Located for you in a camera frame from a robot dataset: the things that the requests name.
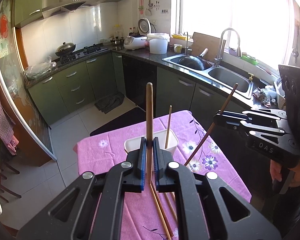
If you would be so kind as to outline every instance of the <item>electrical outlet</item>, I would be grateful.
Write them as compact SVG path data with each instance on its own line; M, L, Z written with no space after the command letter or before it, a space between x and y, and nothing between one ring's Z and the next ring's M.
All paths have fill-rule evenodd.
M157 26L157 20L150 20L150 23L152 23L154 26Z

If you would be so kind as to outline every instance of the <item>stove burner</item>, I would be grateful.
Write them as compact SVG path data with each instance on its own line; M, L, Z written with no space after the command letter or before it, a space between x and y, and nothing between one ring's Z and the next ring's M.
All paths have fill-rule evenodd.
M100 43L100 44L93 44L92 46L89 46L89 47L84 47L83 48L85 50L83 52L84 55L87 55L87 54L90 54L90 53L93 53L93 52L101 50L101 45L102 45L102 43Z
M71 60L75 59L75 54L74 53L70 53L68 55L65 55L63 57L60 58L60 62L61 64L67 63Z

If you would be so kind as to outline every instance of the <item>pink tablecloth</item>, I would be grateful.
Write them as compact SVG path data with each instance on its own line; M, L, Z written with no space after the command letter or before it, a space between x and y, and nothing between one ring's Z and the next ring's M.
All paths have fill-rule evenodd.
M154 131L166 129L167 122L167 115L155 118ZM205 134L205 130L189 111L173 113L170 129L179 140L173 158L176 162L185 163ZM78 154L79 174L85 171L93 171L95 174L103 173L112 166L125 161L127 156L123 146L125 140L142 136L145 133L146 123L142 122L81 140L74 147L74 151ZM199 174L213 170L244 199L250 201L251 194L247 187L210 136L190 164L188 167ZM177 223L164 196L159 194L159 197L174 231L173 239L176 240L178 239ZM167 239L166 237L149 186L146 185L142 193L126 193L121 239L162 240Z

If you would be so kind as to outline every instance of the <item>window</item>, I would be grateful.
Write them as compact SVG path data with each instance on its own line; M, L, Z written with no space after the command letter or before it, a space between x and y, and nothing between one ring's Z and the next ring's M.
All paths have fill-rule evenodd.
M179 32L220 37L227 27L240 35L242 52L274 69L288 63L291 53L290 0L180 0ZM226 46L237 48L234 32L225 34Z

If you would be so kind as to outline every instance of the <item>kitchen sink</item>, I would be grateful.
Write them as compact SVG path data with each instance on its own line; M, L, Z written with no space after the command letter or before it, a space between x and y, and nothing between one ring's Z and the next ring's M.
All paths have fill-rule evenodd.
M247 80L226 68L215 67L208 74L230 87L234 87L234 84L238 83L237 90L240 92L246 93L249 89L249 82Z
M171 63L173 65L196 72L199 75L201 75L205 78L208 78L208 79L210 79L224 87L227 87L231 90L232 90L234 84L238 83L238 87L235 92L247 99L251 98L253 82L250 82L245 77L243 77L229 69L226 69L220 65L218 67L216 67L212 62L207 61L207 60L204 60L204 61L207 61L208 63L211 64L210 68L208 68L206 70L192 69L192 68L183 66L178 63L182 57L185 57L185 55L184 54L176 55L176 56L172 56L172 57L163 58L162 60L165 62Z

